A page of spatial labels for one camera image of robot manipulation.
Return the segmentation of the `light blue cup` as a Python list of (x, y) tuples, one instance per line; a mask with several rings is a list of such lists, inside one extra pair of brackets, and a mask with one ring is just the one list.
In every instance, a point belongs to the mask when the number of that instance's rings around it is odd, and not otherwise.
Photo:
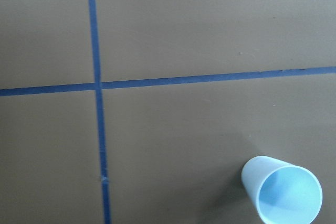
[(322, 207), (320, 182), (301, 166), (256, 156), (243, 166), (241, 179), (263, 223), (312, 223)]

